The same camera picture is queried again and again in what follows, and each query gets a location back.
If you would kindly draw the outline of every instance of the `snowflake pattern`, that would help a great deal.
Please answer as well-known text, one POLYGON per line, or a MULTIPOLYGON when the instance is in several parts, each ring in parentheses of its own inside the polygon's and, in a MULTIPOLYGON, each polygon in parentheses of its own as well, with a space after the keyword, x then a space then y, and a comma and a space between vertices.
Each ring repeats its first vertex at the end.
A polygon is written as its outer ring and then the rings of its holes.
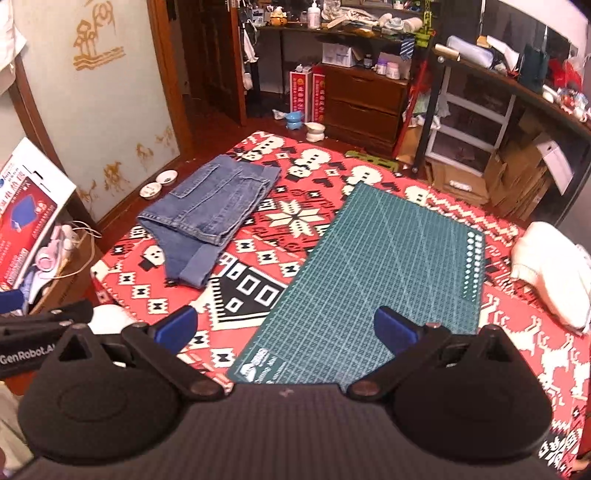
POLYGON ((269 227, 288 225, 295 238, 300 235, 313 236, 309 223, 324 221, 324 217, 318 215, 319 208, 302 209, 296 200, 279 204, 282 210, 280 213, 267 213, 267 217, 272 220, 269 227))

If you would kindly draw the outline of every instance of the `red product box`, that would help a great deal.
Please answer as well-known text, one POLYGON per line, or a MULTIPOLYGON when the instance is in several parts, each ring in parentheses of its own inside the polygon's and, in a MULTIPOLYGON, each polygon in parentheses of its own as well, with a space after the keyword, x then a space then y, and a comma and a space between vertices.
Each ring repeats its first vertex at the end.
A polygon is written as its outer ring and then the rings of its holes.
POLYGON ((324 101, 326 98, 326 75, 312 73, 312 121, 324 123, 324 101))
POLYGON ((290 72, 290 111, 301 112, 302 120, 311 118, 312 71, 290 72))

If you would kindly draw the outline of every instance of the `wooden drawer cabinet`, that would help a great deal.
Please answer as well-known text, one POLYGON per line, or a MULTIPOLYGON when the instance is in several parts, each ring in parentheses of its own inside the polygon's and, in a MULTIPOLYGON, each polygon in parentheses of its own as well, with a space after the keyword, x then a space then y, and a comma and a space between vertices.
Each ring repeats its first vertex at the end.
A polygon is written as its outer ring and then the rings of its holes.
POLYGON ((325 65, 326 134, 389 157, 407 91, 405 80, 372 70, 325 65))

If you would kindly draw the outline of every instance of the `denim shorts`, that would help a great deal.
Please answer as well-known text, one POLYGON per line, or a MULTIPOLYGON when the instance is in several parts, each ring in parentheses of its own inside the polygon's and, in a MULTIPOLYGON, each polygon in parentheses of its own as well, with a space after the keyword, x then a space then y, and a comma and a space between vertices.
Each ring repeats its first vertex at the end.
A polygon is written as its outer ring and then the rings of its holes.
POLYGON ((220 155, 138 215, 164 253, 168 281, 207 283, 218 256, 281 169, 220 155))

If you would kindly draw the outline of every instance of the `white bottle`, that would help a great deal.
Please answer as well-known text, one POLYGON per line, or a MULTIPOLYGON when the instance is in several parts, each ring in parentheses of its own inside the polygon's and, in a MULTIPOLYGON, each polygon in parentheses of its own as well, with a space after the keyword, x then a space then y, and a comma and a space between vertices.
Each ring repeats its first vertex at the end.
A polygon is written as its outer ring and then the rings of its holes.
POLYGON ((308 9, 308 28, 312 30, 320 28, 320 8, 316 5, 316 0, 312 2, 312 6, 308 9))

